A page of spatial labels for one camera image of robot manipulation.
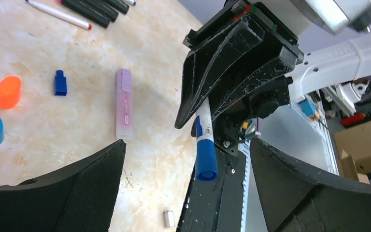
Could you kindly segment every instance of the white metal frame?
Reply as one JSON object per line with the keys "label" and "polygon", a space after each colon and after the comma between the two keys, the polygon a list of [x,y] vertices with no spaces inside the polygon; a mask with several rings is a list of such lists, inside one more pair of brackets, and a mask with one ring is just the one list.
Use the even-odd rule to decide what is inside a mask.
{"label": "white metal frame", "polygon": [[[307,93],[370,75],[371,33],[308,53],[304,62],[285,76],[292,77],[289,96],[298,102]],[[341,91],[340,95],[355,110],[352,92]]]}

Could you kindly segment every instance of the blue and white marker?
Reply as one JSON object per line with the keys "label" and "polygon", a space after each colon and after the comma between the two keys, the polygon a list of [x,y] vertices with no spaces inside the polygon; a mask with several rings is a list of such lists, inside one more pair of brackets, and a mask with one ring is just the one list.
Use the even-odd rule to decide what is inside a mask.
{"label": "blue and white marker", "polygon": [[217,157],[214,149],[213,122],[208,98],[196,111],[197,180],[213,181],[218,176]]}

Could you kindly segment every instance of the black marker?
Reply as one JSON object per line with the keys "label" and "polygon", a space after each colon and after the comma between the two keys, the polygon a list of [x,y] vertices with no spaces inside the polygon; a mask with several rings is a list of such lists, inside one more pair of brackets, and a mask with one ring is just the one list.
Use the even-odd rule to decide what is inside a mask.
{"label": "black marker", "polygon": [[100,26],[107,28],[110,23],[110,19],[102,15],[100,12],[95,10],[89,4],[81,0],[59,0],[59,2],[74,12],[80,14],[83,17],[99,24]]}
{"label": "black marker", "polygon": [[128,5],[122,0],[105,0],[109,5],[120,11],[122,14],[127,14]]}
{"label": "black marker", "polygon": [[112,22],[116,21],[117,16],[119,15],[119,12],[117,12],[115,9],[107,5],[106,3],[98,0],[84,0],[89,5],[93,6],[100,12],[102,12],[104,15],[106,15],[109,19],[111,19]]}

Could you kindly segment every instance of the purple highlighter cap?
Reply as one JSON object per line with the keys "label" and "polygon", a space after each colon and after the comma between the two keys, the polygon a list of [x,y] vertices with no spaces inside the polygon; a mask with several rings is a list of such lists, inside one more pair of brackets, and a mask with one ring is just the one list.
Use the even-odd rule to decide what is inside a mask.
{"label": "purple highlighter cap", "polygon": [[117,83],[117,87],[121,88],[121,90],[125,92],[131,92],[131,72],[127,69],[119,69],[117,70],[117,81],[120,82],[121,79],[121,85],[120,83]]}

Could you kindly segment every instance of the beige marble surface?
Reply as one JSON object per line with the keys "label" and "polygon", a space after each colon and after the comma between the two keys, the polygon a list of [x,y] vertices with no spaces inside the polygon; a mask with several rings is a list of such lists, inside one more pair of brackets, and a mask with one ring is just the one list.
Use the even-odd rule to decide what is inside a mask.
{"label": "beige marble surface", "polygon": [[[56,6],[55,0],[41,0]],[[114,72],[133,73],[134,140],[128,148],[111,232],[164,229],[176,220],[195,160],[191,124],[174,128],[180,103],[184,36],[200,23],[177,0],[138,0],[108,29],[80,29],[22,0],[0,0],[0,80],[22,79],[22,97],[0,110],[0,185],[76,162],[116,140]],[[67,97],[53,96],[62,69]]]}

